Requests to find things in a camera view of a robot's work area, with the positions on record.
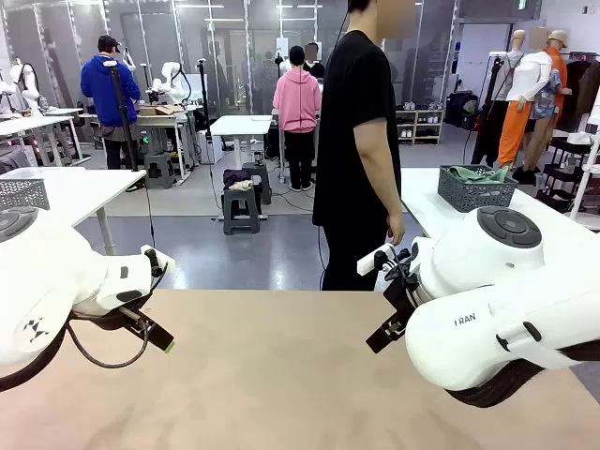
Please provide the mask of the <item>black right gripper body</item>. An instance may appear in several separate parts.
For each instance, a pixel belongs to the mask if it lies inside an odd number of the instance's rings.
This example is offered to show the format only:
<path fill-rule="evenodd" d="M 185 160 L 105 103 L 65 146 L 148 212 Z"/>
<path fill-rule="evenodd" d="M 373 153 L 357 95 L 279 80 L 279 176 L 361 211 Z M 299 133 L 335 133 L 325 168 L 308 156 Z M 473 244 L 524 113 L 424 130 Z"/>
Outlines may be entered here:
<path fill-rule="evenodd" d="M 385 299 L 395 308 L 399 322 L 408 321 L 418 307 L 417 288 L 418 282 L 414 276 L 398 276 L 383 291 Z"/>

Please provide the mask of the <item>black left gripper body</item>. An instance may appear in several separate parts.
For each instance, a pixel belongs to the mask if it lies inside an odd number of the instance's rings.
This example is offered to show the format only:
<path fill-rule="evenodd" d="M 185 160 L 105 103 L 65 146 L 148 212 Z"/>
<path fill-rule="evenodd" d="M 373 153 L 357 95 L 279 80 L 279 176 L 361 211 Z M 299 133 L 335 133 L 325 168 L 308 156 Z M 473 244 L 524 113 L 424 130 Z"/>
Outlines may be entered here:
<path fill-rule="evenodd" d="M 118 312 L 123 316 L 123 327 L 137 337 L 149 337 L 156 328 L 155 322 L 139 310 L 120 307 Z"/>

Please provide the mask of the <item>grey plastic basket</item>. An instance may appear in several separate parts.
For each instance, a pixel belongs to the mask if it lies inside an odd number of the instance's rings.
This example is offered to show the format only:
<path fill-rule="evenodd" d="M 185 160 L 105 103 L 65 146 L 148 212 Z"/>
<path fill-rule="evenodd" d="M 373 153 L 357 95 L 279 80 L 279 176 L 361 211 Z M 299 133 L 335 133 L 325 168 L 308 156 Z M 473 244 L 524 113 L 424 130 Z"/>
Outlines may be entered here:
<path fill-rule="evenodd" d="M 450 167 L 441 166 L 439 169 L 438 194 L 455 210 L 460 213 L 468 213 L 480 207 L 507 207 L 510 204 L 518 183 L 509 172 L 507 179 L 502 184 L 465 184 L 448 172 Z"/>
<path fill-rule="evenodd" d="M 0 210 L 32 206 L 49 210 L 43 179 L 0 179 Z"/>

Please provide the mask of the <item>green towel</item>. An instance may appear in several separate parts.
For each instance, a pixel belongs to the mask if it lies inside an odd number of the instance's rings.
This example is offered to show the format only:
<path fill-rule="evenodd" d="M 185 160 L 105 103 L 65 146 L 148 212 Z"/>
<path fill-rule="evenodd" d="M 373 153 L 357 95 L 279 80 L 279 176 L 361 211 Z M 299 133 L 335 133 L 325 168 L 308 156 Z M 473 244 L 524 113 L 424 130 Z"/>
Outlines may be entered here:
<path fill-rule="evenodd" d="M 487 166 L 451 166 L 448 172 L 465 184 L 502 184 L 508 177 L 508 168 L 498 170 Z"/>

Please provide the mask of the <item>person's right forearm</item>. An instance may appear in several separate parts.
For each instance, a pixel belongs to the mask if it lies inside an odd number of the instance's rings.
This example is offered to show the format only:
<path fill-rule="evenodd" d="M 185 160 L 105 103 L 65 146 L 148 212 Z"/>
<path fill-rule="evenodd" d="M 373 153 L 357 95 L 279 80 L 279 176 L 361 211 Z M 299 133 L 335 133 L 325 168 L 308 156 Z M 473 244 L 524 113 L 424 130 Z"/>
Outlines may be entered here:
<path fill-rule="evenodd" d="M 400 218 L 402 207 L 390 152 L 385 148 L 367 151 L 363 165 L 369 183 L 390 218 Z"/>

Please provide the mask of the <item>person's right hand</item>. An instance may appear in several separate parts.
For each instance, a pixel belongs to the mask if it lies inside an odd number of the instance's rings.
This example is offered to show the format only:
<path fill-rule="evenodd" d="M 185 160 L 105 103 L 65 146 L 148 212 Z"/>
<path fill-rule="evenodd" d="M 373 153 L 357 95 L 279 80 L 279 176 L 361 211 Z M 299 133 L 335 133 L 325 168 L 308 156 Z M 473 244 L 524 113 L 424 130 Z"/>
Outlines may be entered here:
<path fill-rule="evenodd" d="M 390 243 L 397 246 L 401 243 L 405 235 L 405 223 L 402 213 L 390 214 L 387 217 L 387 235 Z"/>

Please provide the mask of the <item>grey plastic stool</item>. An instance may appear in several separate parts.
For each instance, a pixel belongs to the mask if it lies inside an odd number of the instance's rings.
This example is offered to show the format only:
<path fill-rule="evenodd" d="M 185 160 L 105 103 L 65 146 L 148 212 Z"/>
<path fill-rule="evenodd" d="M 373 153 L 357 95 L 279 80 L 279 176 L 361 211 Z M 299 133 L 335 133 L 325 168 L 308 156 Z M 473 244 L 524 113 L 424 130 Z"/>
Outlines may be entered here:
<path fill-rule="evenodd" d="M 260 212 L 253 187 L 244 191 L 225 189 L 222 194 L 222 212 L 223 232 L 226 235 L 260 231 Z"/>
<path fill-rule="evenodd" d="M 170 189 L 174 186 L 176 176 L 168 152 L 146 154 L 144 169 L 146 170 L 145 185 L 147 188 Z"/>
<path fill-rule="evenodd" d="M 265 163 L 257 164 L 253 162 L 244 163 L 242 169 L 250 174 L 253 181 L 257 181 L 261 187 L 262 204 L 270 204 L 272 201 L 272 189 L 270 186 L 269 171 Z"/>

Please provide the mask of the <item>person in black t-shirt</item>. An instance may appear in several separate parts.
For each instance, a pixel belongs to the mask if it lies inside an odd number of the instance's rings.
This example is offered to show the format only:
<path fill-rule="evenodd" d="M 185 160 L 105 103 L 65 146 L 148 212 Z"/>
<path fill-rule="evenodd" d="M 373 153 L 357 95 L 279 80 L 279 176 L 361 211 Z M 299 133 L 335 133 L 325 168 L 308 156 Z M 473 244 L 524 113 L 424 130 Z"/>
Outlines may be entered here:
<path fill-rule="evenodd" d="M 413 0 L 348 0 L 349 26 L 325 68 L 312 222 L 329 250 L 322 289 L 371 292 L 377 276 L 357 262 L 388 238 L 388 213 L 369 183 L 364 157 L 385 148 L 401 203 L 396 98 L 381 45 L 414 19 Z"/>

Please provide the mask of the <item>wooden shoe shelf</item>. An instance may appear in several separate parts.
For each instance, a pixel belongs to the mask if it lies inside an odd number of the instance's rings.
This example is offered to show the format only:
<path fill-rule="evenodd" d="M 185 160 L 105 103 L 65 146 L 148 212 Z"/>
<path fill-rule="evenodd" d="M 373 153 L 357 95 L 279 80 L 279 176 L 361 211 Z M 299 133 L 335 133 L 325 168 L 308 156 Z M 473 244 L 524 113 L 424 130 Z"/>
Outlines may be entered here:
<path fill-rule="evenodd" d="M 402 144 L 440 142 L 444 110 L 396 110 L 398 140 Z"/>

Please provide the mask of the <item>dark purple cloth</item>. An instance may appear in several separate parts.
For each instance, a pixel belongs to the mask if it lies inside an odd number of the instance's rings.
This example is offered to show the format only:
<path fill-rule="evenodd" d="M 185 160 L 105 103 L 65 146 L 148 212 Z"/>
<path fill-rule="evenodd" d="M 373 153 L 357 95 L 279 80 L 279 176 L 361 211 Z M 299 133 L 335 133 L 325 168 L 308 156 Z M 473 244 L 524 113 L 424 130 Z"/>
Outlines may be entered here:
<path fill-rule="evenodd" d="M 223 172 L 223 185 L 226 189 L 229 189 L 232 185 L 238 182 L 244 182 L 250 180 L 252 175 L 247 170 L 231 170 L 226 169 Z"/>

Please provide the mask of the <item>black tripod stand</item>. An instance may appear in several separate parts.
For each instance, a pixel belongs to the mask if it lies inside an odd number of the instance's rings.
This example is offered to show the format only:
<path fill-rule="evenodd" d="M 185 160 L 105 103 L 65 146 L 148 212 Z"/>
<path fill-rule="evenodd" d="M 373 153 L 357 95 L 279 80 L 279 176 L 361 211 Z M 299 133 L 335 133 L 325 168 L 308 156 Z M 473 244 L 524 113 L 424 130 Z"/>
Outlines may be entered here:
<path fill-rule="evenodd" d="M 503 73 L 508 68 L 508 53 L 492 52 L 490 56 L 494 57 L 493 65 L 485 102 L 479 114 L 479 129 L 471 164 L 485 162 L 489 167 L 492 167 L 498 157 L 503 119 L 508 106 L 505 100 L 498 100 L 498 94 L 505 83 Z"/>

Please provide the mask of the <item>black bags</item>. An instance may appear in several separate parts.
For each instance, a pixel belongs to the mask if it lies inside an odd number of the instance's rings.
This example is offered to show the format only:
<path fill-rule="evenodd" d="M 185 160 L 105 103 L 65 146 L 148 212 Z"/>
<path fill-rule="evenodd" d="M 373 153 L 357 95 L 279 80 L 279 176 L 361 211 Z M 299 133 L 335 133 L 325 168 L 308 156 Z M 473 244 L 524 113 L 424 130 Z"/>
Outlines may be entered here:
<path fill-rule="evenodd" d="M 471 130 L 478 113 L 478 96 L 471 90 L 451 93 L 446 98 L 443 121 L 457 128 Z"/>

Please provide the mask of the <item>grey metal desk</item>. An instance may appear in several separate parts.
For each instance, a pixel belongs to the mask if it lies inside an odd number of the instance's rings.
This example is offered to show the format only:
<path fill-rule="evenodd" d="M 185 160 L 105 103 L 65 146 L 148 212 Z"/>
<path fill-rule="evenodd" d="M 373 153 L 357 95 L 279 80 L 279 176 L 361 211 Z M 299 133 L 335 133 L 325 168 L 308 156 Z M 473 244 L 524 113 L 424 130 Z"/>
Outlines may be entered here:
<path fill-rule="evenodd" d="M 138 118 L 142 153 L 166 154 L 173 166 L 176 186 L 184 184 L 200 164 L 194 119 L 191 111 L 170 115 L 140 115 Z"/>

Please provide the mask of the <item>black tripod pole white head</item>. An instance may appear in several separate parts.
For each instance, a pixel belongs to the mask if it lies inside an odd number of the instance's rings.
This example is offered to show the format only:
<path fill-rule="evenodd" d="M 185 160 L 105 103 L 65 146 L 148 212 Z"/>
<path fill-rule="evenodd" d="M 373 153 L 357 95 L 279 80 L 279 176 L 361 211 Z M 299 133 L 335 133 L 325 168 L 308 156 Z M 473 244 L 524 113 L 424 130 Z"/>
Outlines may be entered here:
<path fill-rule="evenodd" d="M 115 93 L 117 95 L 118 102 L 119 102 L 119 112 L 120 112 L 120 116 L 121 116 L 121 120 L 122 120 L 122 128 L 123 128 L 124 136 L 125 136 L 125 139 L 127 142 L 127 150 L 128 150 L 128 154 L 129 154 L 131 170 L 134 172 L 137 172 L 139 170 L 138 164 L 137 164 L 137 157 L 134 155 L 134 151 L 133 151 L 133 141 L 132 141 L 132 136 L 131 136 L 130 127 L 129 127 L 129 121 L 128 121 L 128 109 L 127 109 L 127 105 L 125 102 L 125 97 L 123 95 L 123 90 L 121 88 L 120 75 L 119 75 L 119 70 L 118 70 L 118 66 L 117 66 L 117 61 L 116 60 L 105 61 L 103 63 L 103 66 L 106 68 L 109 68 L 111 70 L 113 86 L 114 86 Z"/>

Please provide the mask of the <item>black rolling cart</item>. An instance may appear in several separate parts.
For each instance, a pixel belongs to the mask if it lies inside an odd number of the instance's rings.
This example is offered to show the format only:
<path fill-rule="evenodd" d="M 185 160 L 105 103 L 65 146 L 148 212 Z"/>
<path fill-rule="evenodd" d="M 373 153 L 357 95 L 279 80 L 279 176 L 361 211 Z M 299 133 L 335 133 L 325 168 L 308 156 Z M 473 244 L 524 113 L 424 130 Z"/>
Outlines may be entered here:
<path fill-rule="evenodd" d="M 588 143 L 553 138 L 551 160 L 536 174 L 535 199 L 585 227 L 600 231 L 600 150 Z"/>

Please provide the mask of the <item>open cardboard box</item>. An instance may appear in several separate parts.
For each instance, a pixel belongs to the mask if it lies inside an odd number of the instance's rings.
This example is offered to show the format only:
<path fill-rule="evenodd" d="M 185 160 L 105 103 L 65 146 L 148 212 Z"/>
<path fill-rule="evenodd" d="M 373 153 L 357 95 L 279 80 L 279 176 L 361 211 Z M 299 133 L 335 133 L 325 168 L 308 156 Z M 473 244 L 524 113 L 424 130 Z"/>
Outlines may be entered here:
<path fill-rule="evenodd" d="M 185 111 L 180 105 L 145 105 L 139 109 L 139 116 L 175 116 Z"/>

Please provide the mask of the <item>white height-adjustable desk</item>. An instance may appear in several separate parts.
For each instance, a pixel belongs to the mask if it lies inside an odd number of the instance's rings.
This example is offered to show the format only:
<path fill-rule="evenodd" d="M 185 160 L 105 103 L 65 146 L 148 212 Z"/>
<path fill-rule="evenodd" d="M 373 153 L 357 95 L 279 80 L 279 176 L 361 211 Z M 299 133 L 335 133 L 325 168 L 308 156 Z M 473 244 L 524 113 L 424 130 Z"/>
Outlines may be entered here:
<path fill-rule="evenodd" d="M 221 137 L 233 137 L 235 166 L 231 170 L 241 170 L 244 163 L 242 161 L 241 140 L 249 140 L 248 148 L 252 150 L 251 138 L 261 136 L 268 132 L 271 125 L 271 115 L 223 115 L 213 125 L 211 125 L 213 143 Z M 253 181 L 256 201 L 260 212 L 261 224 L 268 219 L 268 216 L 262 211 L 261 187 L 257 181 Z M 226 188 L 223 185 L 220 194 L 221 212 L 222 212 L 222 194 Z"/>

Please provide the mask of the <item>long white workbench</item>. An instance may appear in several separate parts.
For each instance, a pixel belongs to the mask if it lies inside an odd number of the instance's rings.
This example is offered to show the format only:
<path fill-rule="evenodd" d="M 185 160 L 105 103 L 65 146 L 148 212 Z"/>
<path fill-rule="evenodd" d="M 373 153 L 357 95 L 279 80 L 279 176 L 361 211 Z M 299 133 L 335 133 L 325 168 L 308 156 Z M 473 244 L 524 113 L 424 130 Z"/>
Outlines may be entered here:
<path fill-rule="evenodd" d="M 26 140 L 36 158 L 45 167 L 77 166 L 90 157 L 81 149 L 75 120 L 83 109 L 54 109 L 57 115 L 0 114 L 0 145 L 15 144 L 24 148 Z"/>

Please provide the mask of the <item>person in pink hoodie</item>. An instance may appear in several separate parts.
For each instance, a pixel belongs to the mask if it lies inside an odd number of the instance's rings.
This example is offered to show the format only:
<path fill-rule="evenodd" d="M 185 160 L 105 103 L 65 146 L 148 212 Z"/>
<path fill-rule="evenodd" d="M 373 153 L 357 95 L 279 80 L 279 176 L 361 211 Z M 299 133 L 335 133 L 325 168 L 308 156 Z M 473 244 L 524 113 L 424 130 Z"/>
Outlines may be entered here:
<path fill-rule="evenodd" d="M 289 61 L 292 68 L 277 81 L 273 108 L 277 110 L 279 129 L 283 132 L 290 188 L 292 191 L 309 190 L 316 115 L 321 110 L 322 93 L 318 80 L 305 69 L 303 47 L 292 46 Z"/>

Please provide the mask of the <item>person in blue hoodie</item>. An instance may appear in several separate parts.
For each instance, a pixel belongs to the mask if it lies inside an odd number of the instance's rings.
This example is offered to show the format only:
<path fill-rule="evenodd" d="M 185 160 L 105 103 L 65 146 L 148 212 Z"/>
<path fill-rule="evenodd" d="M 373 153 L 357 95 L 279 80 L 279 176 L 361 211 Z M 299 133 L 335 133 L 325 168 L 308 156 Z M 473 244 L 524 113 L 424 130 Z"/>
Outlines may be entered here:
<path fill-rule="evenodd" d="M 125 167 L 131 170 L 128 140 L 121 115 L 120 97 L 114 84 L 113 69 L 117 69 L 123 102 L 127 109 L 134 157 L 137 156 L 138 143 L 134 133 L 137 122 L 134 102 L 140 100 L 142 95 L 132 72 L 117 59 L 120 53 L 118 46 L 118 41 L 111 36 L 102 35 L 98 38 L 98 53 L 82 67 L 81 90 L 86 98 L 93 100 L 106 149 L 107 168 L 120 170 L 122 162 L 125 162 Z"/>

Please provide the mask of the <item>white metal rack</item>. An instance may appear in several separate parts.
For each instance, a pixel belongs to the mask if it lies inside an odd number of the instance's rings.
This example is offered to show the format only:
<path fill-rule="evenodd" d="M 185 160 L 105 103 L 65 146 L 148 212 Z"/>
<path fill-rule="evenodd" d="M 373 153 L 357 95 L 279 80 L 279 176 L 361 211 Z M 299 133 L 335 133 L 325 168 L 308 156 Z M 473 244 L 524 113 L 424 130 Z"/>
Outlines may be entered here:
<path fill-rule="evenodd" d="M 580 224 L 583 224 L 585 219 L 591 217 L 590 214 L 585 213 L 582 219 L 578 219 L 586 188 L 593 174 L 600 175 L 600 163 L 596 162 L 597 156 L 600 153 L 600 87 L 598 88 L 596 98 L 587 119 L 586 132 L 591 143 L 591 150 L 586 163 L 582 165 L 581 181 L 578 186 L 576 198 L 573 202 L 572 210 L 569 213 L 569 217 Z"/>

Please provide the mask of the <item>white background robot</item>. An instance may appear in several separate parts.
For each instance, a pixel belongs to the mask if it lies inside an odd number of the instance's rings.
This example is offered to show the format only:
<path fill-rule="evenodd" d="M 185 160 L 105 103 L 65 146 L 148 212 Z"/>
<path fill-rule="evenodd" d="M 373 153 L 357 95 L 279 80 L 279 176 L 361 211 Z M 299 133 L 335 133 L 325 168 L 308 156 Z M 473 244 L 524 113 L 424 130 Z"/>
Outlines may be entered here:
<path fill-rule="evenodd" d="M 178 62 L 165 62 L 162 78 L 155 78 L 149 88 L 153 95 L 167 95 L 174 105 L 186 105 L 191 97 L 191 84 Z"/>
<path fill-rule="evenodd" d="M 33 116 L 42 115 L 39 107 L 40 92 L 38 77 L 30 63 L 24 63 L 16 58 L 9 70 L 10 81 L 6 82 L 0 77 L 0 95 L 21 94 Z"/>

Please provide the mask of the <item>background person in black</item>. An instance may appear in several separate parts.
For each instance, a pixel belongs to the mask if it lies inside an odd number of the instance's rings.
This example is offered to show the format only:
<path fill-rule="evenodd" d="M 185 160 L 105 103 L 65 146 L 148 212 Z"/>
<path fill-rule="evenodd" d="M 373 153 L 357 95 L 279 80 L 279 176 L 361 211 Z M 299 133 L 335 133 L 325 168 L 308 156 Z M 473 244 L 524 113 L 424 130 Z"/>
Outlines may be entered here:
<path fill-rule="evenodd" d="M 322 80 L 324 77 L 325 67 L 317 60 L 319 46 L 316 42 L 309 42 L 305 45 L 305 62 L 304 70 L 315 77 L 317 80 Z"/>

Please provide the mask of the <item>mannequin with white top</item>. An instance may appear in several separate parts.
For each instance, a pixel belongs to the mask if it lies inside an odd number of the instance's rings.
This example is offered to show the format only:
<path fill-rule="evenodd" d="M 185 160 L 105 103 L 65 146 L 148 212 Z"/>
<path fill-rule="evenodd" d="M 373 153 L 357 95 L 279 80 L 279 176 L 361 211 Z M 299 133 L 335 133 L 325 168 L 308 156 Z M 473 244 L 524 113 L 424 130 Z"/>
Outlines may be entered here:
<path fill-rule="evenodd" d="M 524 161 L 512 173 L 521 185 L 535 184 L 538 160 L 552 139 L 564 98 L 570 94 L 566 87 L 566 64 L 561 56 L 567 44 L 567 33 L 554 30 L 546 37 L 546 47 L 522 56 L 514 70 L 507 94 L 499 163 L 503 168 L 515 164 L 528 123 L 534 121 L 532 136 L 525 144 Z"/>

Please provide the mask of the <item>dark hanging clothes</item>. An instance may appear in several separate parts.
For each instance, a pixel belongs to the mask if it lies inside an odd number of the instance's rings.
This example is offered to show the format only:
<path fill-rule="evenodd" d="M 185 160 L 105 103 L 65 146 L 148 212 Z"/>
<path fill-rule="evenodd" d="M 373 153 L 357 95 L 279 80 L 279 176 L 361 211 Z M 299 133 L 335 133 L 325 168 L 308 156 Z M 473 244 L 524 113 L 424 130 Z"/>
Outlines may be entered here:
<path fill-rule="evenodd" d="M 571 52 L 566 68 L 567 87 L 572 93 L 565 97 L 558 129 L 575 132 L 582 116 L 592 111 L 600 87 L 600 55 Z"/>

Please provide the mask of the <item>mannequin with orange shirt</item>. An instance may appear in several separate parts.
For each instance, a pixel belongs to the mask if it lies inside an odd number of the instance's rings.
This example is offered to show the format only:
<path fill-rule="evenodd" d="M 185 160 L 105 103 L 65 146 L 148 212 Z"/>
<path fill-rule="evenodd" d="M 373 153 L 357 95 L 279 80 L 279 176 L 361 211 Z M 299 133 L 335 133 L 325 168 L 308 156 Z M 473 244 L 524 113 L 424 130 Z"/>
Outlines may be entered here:
<path fill-rule="evenodd" d="M 564 100 L 567 96 L 572 94 L 572 90 L 567 87 L 568 84 L 568 72 L 566 63 L 563 60 L 561 50 L 568 46 L 568 34 L 565 30 L 558 29 L 552 31 L 547 38 L 547 54 L 552 59 L 552 67 L 557 69 L 560 75 L 562 88 L 555 97 L 555 105 L 558 111 L 554 114 L 553 118 L 549 121 L 546 131 L 546 139 L 549 142 L 553 137 L 554 129 L 556 128 L 557 121 L 560 119 L 563 112 Z"/>

